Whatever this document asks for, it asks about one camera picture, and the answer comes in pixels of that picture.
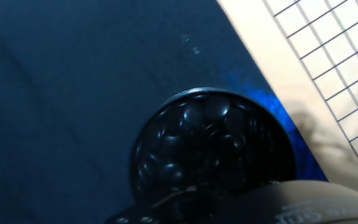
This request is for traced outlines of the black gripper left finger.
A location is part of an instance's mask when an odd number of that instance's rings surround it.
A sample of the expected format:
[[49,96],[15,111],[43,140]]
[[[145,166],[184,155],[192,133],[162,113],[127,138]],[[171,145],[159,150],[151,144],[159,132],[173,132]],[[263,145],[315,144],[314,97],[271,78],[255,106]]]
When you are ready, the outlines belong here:
[[208,195],[208,200],[213,205],[229,205],[236,199],[228,190],[218,185],[207,186],[206,193]]

